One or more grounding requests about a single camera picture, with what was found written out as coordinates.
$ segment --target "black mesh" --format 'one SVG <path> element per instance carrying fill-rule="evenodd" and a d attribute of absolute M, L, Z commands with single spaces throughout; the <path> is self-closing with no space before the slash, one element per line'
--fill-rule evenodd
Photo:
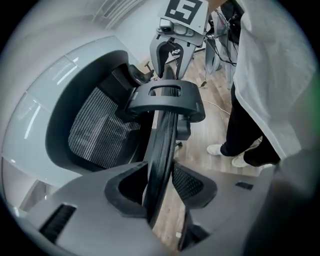
<path fill-rule="evenodd" d="M 116 117 L 117 107 L 100 89 L 93 90 L 70 130 L 68 144 L 74 154 L 106 169 L 116 166 L 129 132 L 140 129 L 138 123 Z"/>
<path fill-rule="evenodd" d="M 204 188 L 204 184 L 200 180 L 192 177 L 176 165 L 172 174 L 172 183 L 182 200 L 195 196 Z"/>

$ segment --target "black pants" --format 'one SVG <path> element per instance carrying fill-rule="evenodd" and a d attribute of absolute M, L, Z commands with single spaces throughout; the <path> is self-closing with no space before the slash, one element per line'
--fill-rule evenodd
<path fill-rule="evenodd" d="M 258 147 L 244 153 L 244 161 L 258 167 L 265 164 L 277 164 L 280 158 L 267 137 L 250 115 L 240 105 L 235 95 L 235 85 L 231 88 L 232 109 L 226 132 L 226 142 L 221 147 L 221 153 L 226 157 L 235 157 L 247 150 L 262 136 Z"/>

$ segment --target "white coat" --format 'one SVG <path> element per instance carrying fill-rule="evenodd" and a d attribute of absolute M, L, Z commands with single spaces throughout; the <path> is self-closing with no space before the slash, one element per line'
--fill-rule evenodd
<path fill-rule="evenodd" d="M 316 141 L 308 106 L 316 59 L 282 6 L 271 0 L 237 2 L 244 14 L 237 60 L 232 54 L 237 65 L 233 70 L 226 64 L 227 77 L 235 72 L 237 100 L 284 159 Z"/>

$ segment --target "wooden floor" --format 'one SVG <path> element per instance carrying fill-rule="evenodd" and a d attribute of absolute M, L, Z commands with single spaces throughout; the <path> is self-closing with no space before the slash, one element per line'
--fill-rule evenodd
<path fill-rule="evenodd" d="M 174 62 L 170 65 L 176 70 Z M 205 81 L 205 75 L 205 52 L 201 51 L 194 55 L 183 80 L 200 86 Z M 224 69 L 212 75 L 207 74 L 206 80 L 207 84 L 199 89 L 202 100 L 212 102 L 230 113 L 231 92 L 227 87 Z M 203 105 L 205 120 L 191 124 L 191 136 L 188 141 L 182 142 L 182 148 L 176 149 L 175 159 L 202 175 L 216 170 L 256 176 L 258 170 L 254 167 L 235 168 L 231 165 L 232 157 L 211 156 L 207 153 L 207 146 L 225 142 L 229 115 L 211 103 L 203 102 Z M 170 180 L 153 231 L 172 252 L 177 252 L 184 217 L 185 206 Z"/>

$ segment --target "person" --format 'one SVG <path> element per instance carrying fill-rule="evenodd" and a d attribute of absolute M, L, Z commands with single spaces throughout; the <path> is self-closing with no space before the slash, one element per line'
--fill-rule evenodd
<path fill-rule="evenodd" d="M 209 0 L 210 11 L 225 2 Z M 207 152 L 234 157 L 231 163 L 238 168 L 275 165 L 312 145 L 312 136 L 301 136 L 307 132 L 301 128 L 307 107 L 295 110 L 310 95 L 316 59 L 299 26 L 279 4 L 236 2 L 243 15 L 226 141 L 208 146 Z M 252 146 L 260 137 L 261 143 Z"/>

